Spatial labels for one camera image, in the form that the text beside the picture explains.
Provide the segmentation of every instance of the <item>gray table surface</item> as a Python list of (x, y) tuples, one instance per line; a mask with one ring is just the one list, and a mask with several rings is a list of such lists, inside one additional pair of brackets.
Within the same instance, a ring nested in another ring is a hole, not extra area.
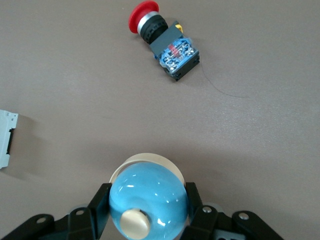
[[(20, 114), (0, 170), (0, 237), (87, 204), (148, 152), (228, 215), (319, 239), (320, 1), (159, 0), (201, 55), (179, 82), (129, 31), (139, 2), (0, 1), (0, 109)], [(101, 239), (123, 237), (110, 221)]]

